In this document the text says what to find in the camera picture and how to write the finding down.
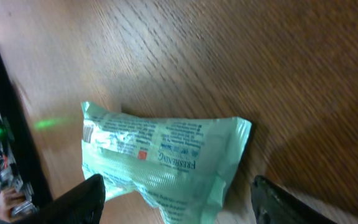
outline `crumpled packet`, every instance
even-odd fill
[[[85,178],[106,200],[138,191],[165,223],[215,223],[248,140],[242,118],[144,119],[83,102]]]

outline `human hand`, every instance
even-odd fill
[[[6,189],[0,192],[0,220],[10,222],[11,209],[24,202],[23,193],[17,193],[15,189]]]

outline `red square logo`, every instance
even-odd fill
[[[147,152],[146,151],[139,151],[137,158],[138,159],[146,159],[147,157]]]

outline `brown wooden surface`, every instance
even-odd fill
[[[256,174],[337,222],[358,217],[358,1],[0,0],[0,51],[54,197],[83,180],[80,102],[93,100],[255,122],[219,223],[255,223]],[[138,194],[102,220],[161,222]]]

